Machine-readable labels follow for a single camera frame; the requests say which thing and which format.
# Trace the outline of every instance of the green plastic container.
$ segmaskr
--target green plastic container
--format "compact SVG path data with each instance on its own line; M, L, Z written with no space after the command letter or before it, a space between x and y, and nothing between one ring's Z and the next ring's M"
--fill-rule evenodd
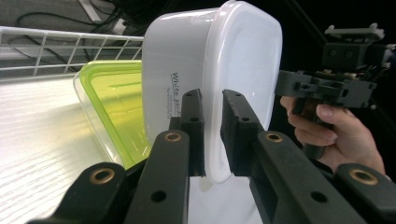
M125 169L146 159L141 61L94 61L74 78L81 105L110 158Z

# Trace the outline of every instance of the wire shelf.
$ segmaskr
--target wire shelf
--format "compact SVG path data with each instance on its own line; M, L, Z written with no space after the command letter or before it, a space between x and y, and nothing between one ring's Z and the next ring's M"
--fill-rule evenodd
M143 39L0 26L0 78L76 73L94 60L140 60Z

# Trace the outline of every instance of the screw hole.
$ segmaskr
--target screw hole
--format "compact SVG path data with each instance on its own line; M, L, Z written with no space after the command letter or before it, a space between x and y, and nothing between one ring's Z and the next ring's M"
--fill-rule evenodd
M335 49L329 50L329 55L334 57L337 54L337 51Z
M190 118L190 121L191 122L197 122L197 121L199 121L199 119L198 118Z
M109 176L109 172L103 171L95 175L97 180L104 180L106 177Z
M270 135L268 135L268 137L269 137L270 139L272 139L272 140L277 140L277 139L279 139L279 136L274 135L274 134L270 134Z
M356 176L363 180L372 180L372 178L369 175L367 175L366 173L363 173L363 172L357 172Z
M303 90L309 90L310 87L309 87L308 85L302 85L302 86L301 86L301 89L303 89Z
M317 191L311 192L311 198L317 201L318 203L326 203L328 201L326 195Z
M353 56L353 52L349 50L345 53L345 55L347 58L351 58Z
M151 194L151 200L155 203L161 203L166 199L166 193L163 190L157 190Z

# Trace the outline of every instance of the plastic container lid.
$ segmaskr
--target plastic container lid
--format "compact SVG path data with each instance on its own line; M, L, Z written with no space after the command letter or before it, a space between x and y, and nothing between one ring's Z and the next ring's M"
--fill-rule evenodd
M211 182L224 182L231 172L219 135L222 91L244 94L268 129L282 51L279 22L243 1L165 14L148 28L142 50L148 139L179 116L185 92L201 89L205 172Z
M94 61L74 78L81 105L108 157L126 169L151 151L143 120L141 61Z
M205 169L212 181L223 182L231 175L219 135L222 91L244 94L267 130L281 50L281 28L274 18L244 2L232 1L221 6L206 41L202 84L206 96L203 97Z

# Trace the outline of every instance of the black handle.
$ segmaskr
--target black handle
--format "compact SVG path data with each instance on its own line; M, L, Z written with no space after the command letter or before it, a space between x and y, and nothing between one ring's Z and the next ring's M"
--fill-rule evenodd
M316 115L314 116L312 121L314 123L322 125L323 127L328 128L328 129L332 128L332 124L323 122ZM304 147L303 147L303 153L309 159L318 160L318 159L320 159L323 156L325 148L326 147L318 147L318 146L314 146L314 145L310 145L310 144L305 144Z

